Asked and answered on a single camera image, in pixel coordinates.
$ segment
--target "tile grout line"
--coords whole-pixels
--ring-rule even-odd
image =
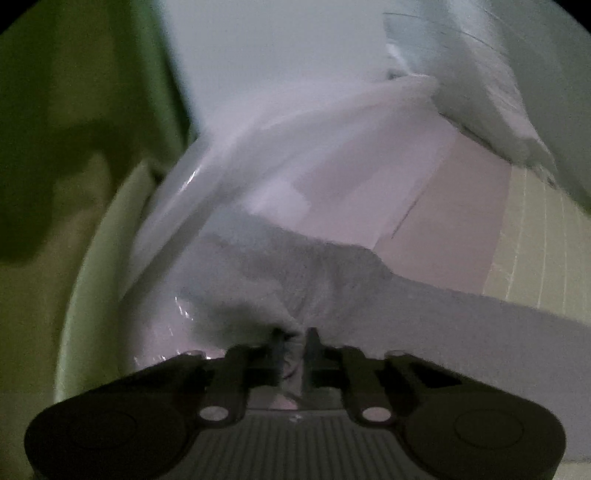
[[[564,216],[564,197],[560,193],[560,204],[562,205],[562,233],[564,236],[564,290],[562,292],[562,315],[566,311],[566,278],[568,274],[567,264],[568,258],[566,256],[566,218]]]
[[[515,279],[515,270],[517,269],[517,256],[519,256],[519,250],[521,248],[521,236],[523,235],[523,226],[525,223],[525,188],[527,186],[527,169],[524,169],[523,175],[523,200],[521,202],[521,220],[519,222],[519,234],[517,235],[517,245],[515,246],[515,260],[513,262],[513,269],[511,271],[511,277],[509,278],[509,286],[507,287],[507,295],[505,300],[509,300],[509,294],[511,293],[511,287],[513,280]]]
[[[547,204],[546,204],[546,183],[542,183],[544,186],[544,261],[542,262],[542,278],[540,281],[540,295],[538,295],[538,308],[542,304],[542,291],[544,290],[544,276],[546,273],[546,255],[547,255],[547,247],[548,247],[548,214],[547,214]]]

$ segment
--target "circular pad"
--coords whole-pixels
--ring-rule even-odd
[[[187,430],[171,406],[143,395],[92,394],[41,412],[25,435],[46,478],[145,479],[172,467]]]
[[[429,470],[452,479],[537,479],[566,445],[546,409],[504,393],[437,394],[407,420],[405,438]]]

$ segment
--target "beige tile wall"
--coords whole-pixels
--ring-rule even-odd
[[[591,218],[514,167],[483,293],[591,323]]]

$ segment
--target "gray fabric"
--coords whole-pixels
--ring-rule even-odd
[[[591,458],[591,330],[580,323],[407,280],[365,248],[310,240],[233,210],[218,210],[175,268],[183,291],[159,295],[199,306],[188,335],[227,348],[264,341],[278,326],[293,335],[288,377],[311,326],[323,342],[368,356],[405,350],[546,406],[566,429],[566,458]],[[128,302],[137,328],[149,305]]]

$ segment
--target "pink surface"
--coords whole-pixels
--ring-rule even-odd
[[[452,151],[392,238],[374,251],[398,275],[482,293],[501,231],[511,166],[458,135]]]

